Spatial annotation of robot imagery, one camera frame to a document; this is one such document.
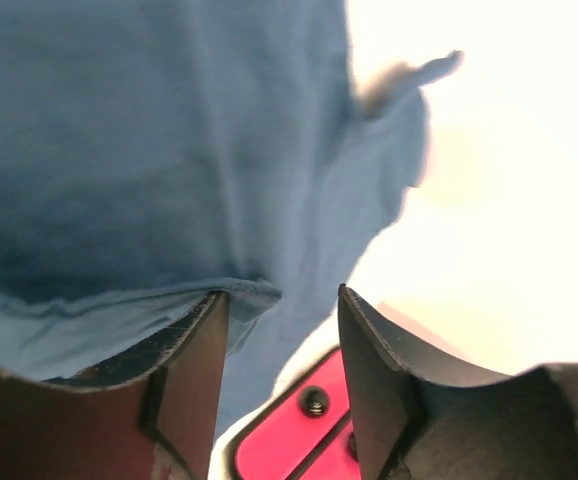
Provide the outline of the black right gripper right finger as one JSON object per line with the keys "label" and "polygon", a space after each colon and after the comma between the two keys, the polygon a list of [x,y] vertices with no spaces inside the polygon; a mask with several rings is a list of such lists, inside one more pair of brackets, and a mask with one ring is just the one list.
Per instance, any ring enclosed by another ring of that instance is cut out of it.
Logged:
{"label": "black right gripper right finger", "polygon": [[461,360],[347,286],[338,328],[365,479],[578,479],[578,364]]}

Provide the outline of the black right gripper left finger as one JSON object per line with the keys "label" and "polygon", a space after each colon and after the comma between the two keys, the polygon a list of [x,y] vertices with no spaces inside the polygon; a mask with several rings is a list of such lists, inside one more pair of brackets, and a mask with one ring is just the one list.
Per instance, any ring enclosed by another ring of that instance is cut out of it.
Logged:
{"label": "black right gripper left finger", "polygon": [[229,323],[213,292],[71,379],[0,368],[0,479],[204,479]]}

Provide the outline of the blue t-shirt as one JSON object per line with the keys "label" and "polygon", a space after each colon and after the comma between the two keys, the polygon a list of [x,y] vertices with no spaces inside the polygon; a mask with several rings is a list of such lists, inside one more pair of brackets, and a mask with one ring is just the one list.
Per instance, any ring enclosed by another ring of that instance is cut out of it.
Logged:
{"label": "blue t-shirt", "polygon": [[0,1],[0,367],[68,378],[232,297],[260,405],[424,169],[424,85],[348,74],[340,1]]}

